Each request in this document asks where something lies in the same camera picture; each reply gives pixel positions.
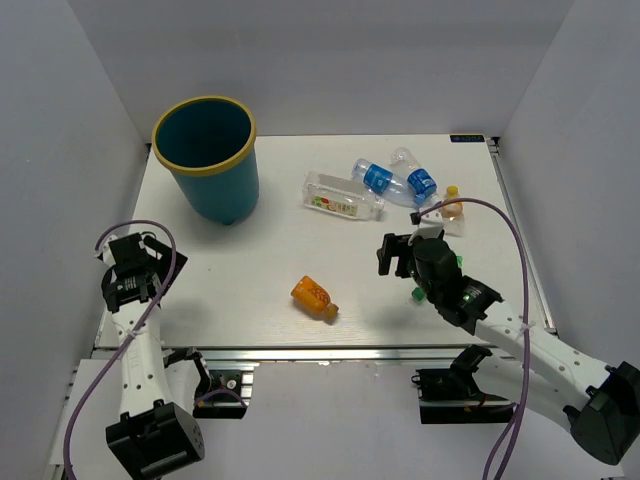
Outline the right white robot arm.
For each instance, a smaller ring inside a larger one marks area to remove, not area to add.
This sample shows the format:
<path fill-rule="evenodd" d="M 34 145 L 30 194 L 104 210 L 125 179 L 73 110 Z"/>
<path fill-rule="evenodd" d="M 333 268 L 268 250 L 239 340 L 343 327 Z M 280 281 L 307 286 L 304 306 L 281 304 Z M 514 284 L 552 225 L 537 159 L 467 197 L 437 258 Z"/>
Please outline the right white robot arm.
<path fill-rule="evenodd" d="M 534 390 L 530 409 L 565 428 L 596 460 L 617 465 L 639 437 L 639 371 L 591 358 L 516 318 L 501 295 L 464 275 L 454 252 L 423 231 L 384 236 L 378 272 L 412 278 L 449 324 L 518 359 Z M 392 270 L 391 260 L 398 266 Z"/>

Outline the clear square juice bottle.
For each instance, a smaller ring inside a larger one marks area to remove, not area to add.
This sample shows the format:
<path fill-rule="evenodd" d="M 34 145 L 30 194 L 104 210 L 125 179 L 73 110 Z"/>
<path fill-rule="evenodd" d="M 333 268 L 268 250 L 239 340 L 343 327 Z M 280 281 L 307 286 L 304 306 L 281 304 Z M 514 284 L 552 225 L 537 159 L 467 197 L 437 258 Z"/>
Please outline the clear square juice bottle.
<path fill-rule="evenodd" d="M 364 184 L 315 171 L 305 179 L 302 201 L 308 208 L 358 221 L 377 221 L 385 207 Z"/>

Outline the small bottle yellow cap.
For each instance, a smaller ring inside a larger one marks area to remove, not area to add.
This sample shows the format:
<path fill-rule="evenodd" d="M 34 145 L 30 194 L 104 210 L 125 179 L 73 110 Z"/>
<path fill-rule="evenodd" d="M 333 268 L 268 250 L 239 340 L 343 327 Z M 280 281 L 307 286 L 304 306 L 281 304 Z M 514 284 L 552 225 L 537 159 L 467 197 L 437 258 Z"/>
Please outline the small bottle yellow cap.
<path fill-rule="evenodd" d="M 465 228 L 464 209 L 463 204 L 458 202 L 459 197 L 458 187 L 448 186 L 443 197 L 445 205 L 440 208 L 445 233 L 456 237 L 462 237 Z"/>

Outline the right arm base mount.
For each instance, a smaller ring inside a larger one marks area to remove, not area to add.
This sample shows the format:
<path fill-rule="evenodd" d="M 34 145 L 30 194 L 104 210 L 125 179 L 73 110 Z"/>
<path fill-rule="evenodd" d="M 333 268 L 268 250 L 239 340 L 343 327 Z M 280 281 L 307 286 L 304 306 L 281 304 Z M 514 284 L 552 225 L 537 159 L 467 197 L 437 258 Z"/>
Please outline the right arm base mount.
<path fill-rule="evenodd" d="M 418 369 L 411 382 L 418 392 L 421 423 L 508 423 L 514 414 L 515 404 L 483 392 L 474 379 L 481 362 L 492 356 L 488 348 L 471 345 L 447 368 Z"/>

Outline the orange juice bottle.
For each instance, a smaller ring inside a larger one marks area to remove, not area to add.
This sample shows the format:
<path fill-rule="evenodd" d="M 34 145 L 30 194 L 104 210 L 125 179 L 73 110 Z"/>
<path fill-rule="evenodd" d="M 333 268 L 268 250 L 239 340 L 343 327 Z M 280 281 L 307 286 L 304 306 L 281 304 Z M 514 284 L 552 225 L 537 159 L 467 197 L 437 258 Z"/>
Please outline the orange juice bottle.
<path fill-rule="evenodd" d="M 291 290 L 292 304 L 307 317 L 333 324 L 339 307 L 329 293 L 309 276 L 303 276 Z"/>

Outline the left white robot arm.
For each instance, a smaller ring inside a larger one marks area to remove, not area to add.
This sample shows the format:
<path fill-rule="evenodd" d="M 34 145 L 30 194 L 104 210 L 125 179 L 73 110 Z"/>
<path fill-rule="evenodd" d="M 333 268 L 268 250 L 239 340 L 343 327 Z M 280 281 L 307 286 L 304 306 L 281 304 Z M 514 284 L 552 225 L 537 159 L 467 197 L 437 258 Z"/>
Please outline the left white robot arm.
<path fill-rule="evenodd" d="M 193 403 L 209 392 L 211 374 L 194 349 L 164 350 L 161 308 L 151 303 L 187 258 L 140 233 L 110 236 L 99 257 L 108 267 L 101 282 L 106 309 L 127 347 L 119 420 L 106 429 L 107 445 L 132 478 L 161 479 L 205 455 Z"/>

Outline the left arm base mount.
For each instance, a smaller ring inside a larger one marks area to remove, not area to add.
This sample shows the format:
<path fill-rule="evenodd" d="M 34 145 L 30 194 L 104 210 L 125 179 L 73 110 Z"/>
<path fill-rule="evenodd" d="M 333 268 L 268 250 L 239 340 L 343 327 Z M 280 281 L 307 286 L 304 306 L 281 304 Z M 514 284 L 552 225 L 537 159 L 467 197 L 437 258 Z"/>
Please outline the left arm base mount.
<path fill-rule="evenodd" d="M 242 393 L 245 372 L 236 367 L 209 366 L 194 347 L 168 350 L 163 363 L 173 398 L 184 409 L 192 407 L 198 420 L 240 420 L 247 411 L 249 397 Z"/>

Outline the clear bottle blue label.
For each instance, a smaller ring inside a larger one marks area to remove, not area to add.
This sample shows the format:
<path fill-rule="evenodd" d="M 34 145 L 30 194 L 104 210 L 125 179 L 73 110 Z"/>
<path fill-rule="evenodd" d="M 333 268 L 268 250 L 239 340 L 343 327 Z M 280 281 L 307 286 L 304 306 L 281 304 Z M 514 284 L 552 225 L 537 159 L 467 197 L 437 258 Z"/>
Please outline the clear bottle blue label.
<path fill-rule="evenodd" d="M 405 181 L 413 193 L 416 206 L 434 206 L 442 199 L 437 193 L 437 184 L 433 177 L 422 167 L 411 151 L 399 147 L 391 154 L 391 171 Z"/>
<path fill-rule="evenodd" d="M 408 208 L 421 205 L 422 198 L 406 180 L 368 160 L 356 161 L 352 169 L 352 178 L 363 183 L 376 196 L 395 205 Z"/>

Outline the green plastic bottle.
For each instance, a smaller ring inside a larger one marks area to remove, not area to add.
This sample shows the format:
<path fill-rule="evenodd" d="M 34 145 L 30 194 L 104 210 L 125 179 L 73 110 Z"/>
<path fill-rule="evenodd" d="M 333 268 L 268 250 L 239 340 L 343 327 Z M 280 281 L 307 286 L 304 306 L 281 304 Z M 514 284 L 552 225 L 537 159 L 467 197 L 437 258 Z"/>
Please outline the green plastic bottle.
<path fill-rule="evenodd" d="M 457 261 L 457 266 L 460 269 L 462 269 L 463 268 L 463 257 L 462 256 L 457 256 L 456 257 L 456 261 Z M 426 293 L 420 287 L 415 287 L 411 292 L 411 297 L 416 303 L 422 303 L 426 299 Z"/>

